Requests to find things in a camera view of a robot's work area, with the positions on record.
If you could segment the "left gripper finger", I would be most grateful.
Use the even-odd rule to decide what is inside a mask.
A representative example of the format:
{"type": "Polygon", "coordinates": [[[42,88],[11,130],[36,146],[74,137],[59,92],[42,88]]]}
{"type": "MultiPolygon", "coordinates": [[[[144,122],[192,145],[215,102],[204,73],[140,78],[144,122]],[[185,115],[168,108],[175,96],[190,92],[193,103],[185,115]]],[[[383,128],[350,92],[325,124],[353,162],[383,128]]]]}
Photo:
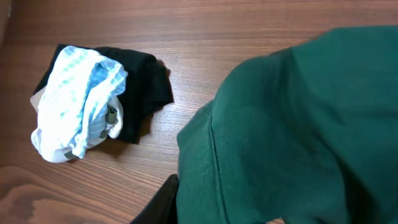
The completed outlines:
{"type": "Polygon", "coordinates": [[[177,224],[178,175],[172,174],[130,224],[177,224]]]}

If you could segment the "green shirt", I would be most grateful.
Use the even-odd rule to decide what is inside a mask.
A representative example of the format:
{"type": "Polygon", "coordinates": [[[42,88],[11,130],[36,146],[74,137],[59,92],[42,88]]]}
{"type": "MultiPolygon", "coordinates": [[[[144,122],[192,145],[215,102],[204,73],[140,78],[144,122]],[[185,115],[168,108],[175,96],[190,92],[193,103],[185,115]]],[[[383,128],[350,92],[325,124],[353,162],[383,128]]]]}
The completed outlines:
{"type": "Polygon", "coordinates": [[[177,142],[180,223],[396,223],[397,27],[241,63],[177,142]]]}

